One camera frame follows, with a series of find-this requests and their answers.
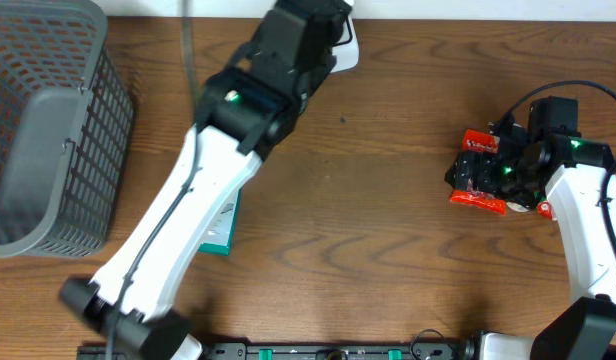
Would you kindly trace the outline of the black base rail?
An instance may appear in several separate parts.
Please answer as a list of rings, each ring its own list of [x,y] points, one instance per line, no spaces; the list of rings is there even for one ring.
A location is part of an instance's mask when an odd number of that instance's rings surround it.
[[[478,360],[479,346],[473,341],[424,339],[414,344],[245,344],[204,345],[198,360]]]

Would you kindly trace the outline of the white barcode scanner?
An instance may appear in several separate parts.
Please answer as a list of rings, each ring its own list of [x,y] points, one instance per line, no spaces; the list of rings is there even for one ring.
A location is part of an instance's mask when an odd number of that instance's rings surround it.
[[[351,17],[348,17],[344,24],[342,37],[333,46],[332,55],[336,58],[332,73],[350,70],[358,64],[359,43]]]

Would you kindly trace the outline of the green 3M gloves package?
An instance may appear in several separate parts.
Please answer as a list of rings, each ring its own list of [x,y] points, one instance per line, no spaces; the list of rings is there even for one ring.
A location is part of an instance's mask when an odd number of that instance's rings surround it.
[[[241,191],[233,193],[207,229],[199,253],[228,256],[231,251]]]

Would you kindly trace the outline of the grey plastic mesh basket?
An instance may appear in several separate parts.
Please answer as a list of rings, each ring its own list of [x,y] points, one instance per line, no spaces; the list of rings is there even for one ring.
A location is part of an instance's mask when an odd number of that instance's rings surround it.
[[[135,107],[86,0],[0,1],[0,258],[105,245]]]

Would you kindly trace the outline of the green lid jar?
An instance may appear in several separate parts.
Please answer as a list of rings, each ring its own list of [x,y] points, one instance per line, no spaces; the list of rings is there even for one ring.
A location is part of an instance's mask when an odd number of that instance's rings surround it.
[[[506,205],[510,210],[515,211],[515,212],[526,213],[530,211],[528,207],[515,203],[515,202],[507,202]]]

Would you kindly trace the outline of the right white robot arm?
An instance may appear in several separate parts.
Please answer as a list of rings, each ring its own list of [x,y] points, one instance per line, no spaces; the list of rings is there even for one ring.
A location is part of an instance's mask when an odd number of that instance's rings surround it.
[[[616,359],[616,176],[608,145],[551,127],[467,130],[445,175],[450,199],[503,214],[507,206],[556,221],[570,305],[533,338],[482,335],[477,359]]]

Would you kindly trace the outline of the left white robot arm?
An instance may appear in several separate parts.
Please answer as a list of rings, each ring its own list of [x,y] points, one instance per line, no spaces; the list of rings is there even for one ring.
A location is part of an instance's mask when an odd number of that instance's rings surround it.
[[[130,237],[91,278],[70,277],[60,290],[104,338],[104,358],[201,355],[191,322],[173,309],[183,277],[225,205],[294,130],[311,94],[294,71],[227,67],[206,81],[177,161]]]

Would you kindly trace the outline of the red stick packet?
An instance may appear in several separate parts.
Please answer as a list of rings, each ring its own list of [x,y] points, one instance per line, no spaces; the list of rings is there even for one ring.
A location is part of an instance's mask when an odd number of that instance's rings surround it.
[[[555,220],[555,216],[553,215],[552,206],[547,200],[540,202],[537,205],[536,210],[537,210],[537,213],[541,215],[542,217],[548,220],[551,220],[551,221]]]

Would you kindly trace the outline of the red snack bag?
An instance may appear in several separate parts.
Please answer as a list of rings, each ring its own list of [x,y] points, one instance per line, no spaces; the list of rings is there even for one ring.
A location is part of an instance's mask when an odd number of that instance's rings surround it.
[[[477,207],[500,215],[506,204],[494,196],[492,170],[499,150],[499,138],[468,129],[461,142],[461,151],[444,175],[452,187],[450,202]]]

